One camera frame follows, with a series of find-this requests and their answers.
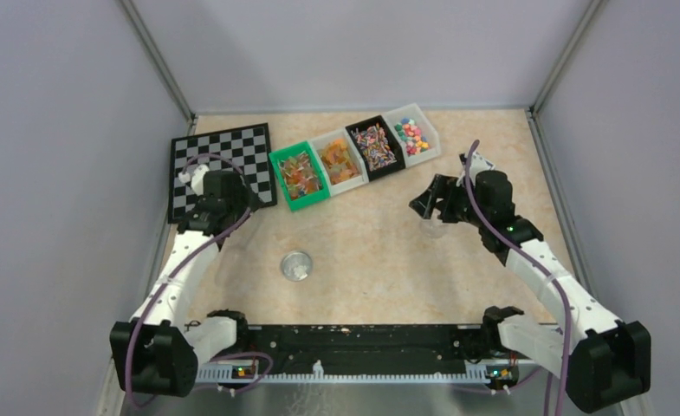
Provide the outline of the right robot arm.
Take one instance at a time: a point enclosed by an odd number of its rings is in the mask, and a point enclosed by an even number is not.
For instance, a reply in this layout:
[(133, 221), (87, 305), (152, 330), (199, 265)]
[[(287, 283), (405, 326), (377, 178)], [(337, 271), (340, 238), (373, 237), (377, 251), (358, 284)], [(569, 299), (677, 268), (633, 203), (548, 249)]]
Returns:
[(556, 375), (567, 397), (594, 413), (651, 389), (651, 334), (602, 306), (515, 211), (504, 172), (436, 175), (409, 203), (422, 219), (475, 226), (482, 246), (518, 276), (559, 325), (546, 329), (517, 307), (487, 308), (480, 344), (492, 357), (521, 353)]

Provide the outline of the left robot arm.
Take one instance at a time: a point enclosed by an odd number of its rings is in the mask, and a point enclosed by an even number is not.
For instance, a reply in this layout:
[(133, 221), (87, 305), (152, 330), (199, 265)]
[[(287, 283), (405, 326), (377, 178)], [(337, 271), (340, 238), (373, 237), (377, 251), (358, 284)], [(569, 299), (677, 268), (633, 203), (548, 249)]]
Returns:
[(126, 322), (116, 322), (109, 342), (121, 389), (135, 394), (185, 397), (200, 365), (224, 352), (239, 358), (249, 350), (243, 313), (213, 311), (185, 330), (191, 304), (223, 242), (256, 211), (259, 198), (234, 170), (200, 166), (190, 176), (198, 198), (177, 223), (172, 252), (144, 302)]

